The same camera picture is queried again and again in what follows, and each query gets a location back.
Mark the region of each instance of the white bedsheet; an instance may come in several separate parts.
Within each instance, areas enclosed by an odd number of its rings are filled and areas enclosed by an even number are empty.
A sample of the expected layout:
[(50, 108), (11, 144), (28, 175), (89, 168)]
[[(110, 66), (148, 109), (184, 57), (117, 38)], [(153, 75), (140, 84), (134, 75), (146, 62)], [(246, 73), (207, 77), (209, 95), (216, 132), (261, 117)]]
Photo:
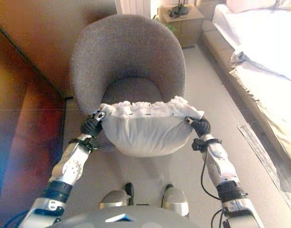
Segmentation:
[(291, 11), (231, 13), (220, 4), (213, 24), (235, 49), (234, 63), (248, 60), (291, 80)]
[(291, 159), (291, 81), (245, 61), (230, 72), (256, 101)]

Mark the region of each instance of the gray floor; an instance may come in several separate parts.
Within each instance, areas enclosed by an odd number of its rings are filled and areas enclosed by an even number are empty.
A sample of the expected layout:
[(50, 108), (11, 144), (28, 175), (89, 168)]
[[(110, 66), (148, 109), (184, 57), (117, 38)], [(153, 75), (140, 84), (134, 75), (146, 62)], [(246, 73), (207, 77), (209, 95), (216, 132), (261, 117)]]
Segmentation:
[[(184, 56), (187, 69), (185, 99), (190, 105), (205, 111), (213, 135), (222, 139), (241, 184), (249, 193), (265, 227), (291, 228), (291, 211), (237, 129), (246, 121), (210, 61), (198, 47), (184, 49)], [(83, 120), (84, 116), (77, 110), (75, 102), (68, 101), (65, 142), (79, 135)], [(105, 194), (122, 188), (128, 181), (134, 184), (136, 203), (159, 206), (164, 187), (173, 183), (188, 197), (190, 219), (200, 227), (210, 227), (211, 217), (220, 209), (220, 203), (201, 189), (203, 161), (198, 152), (191, 150), (194, 136), (192, 134), (189, 142), (179, 151), (163, 157), (127, 157), (114, 148), (103, 148), (92, 153), (81, 179), (72, 190), (64, 218), (97, 209)], [(204, 184), (215, 193), (206, 172)]]

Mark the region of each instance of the white duvet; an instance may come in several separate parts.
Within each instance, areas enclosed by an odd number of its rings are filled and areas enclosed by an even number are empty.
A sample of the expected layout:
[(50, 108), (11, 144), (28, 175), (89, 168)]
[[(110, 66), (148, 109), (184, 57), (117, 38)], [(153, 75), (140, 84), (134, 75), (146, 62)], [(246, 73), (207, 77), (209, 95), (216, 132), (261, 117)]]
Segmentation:
[(153, 157), (173, 153), (189, 139), (192, 127), (185, 117), (200, 120), (197, 111), (182, 97), (170, 102), (101, 104), (106, 112), (102, 127), (107, 138), (125, 155)]
[(248, 60), (291, 80), (291, 11), (231, 13), (218, 5), (215, 13), (214, 25), (235, 49), (232, 63)]

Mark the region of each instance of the nightstand drawer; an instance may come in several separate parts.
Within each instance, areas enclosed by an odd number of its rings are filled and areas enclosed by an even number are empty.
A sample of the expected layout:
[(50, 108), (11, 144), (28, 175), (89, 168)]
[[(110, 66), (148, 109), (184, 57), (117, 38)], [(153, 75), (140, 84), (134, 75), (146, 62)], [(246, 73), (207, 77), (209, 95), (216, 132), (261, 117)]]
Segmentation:
[(202, 28), (203, 19), (186, 20), (181, 26), (181, 33), (199, 32)]
[(198, 39), (198, 32), (180, 35), (179, 43), (182, 47), (194, 45)]
[(179, 22), (170, 22), (168, 24), (172, 25), (176, 29), (177, 32), (180, 32), (181, 27), (182, 27), (181, 21), (179, 21)]

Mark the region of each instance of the white pillow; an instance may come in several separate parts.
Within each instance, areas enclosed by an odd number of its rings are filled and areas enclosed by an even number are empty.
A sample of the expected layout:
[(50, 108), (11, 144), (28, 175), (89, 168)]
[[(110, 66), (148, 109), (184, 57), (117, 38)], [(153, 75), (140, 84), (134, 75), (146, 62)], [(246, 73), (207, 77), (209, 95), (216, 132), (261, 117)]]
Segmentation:
[(102, 127), (107, 138), (125, 155), (153, 157), (173, 153), (189, 139), (189, 116), (200, 120), (204, 114), (176, 96), (170, 102), (101, 104), (106, 112)]
[(268, 8), (275, 4), (275, 0), (227, 0), (227, 6), (233, 13), (247, 10)]

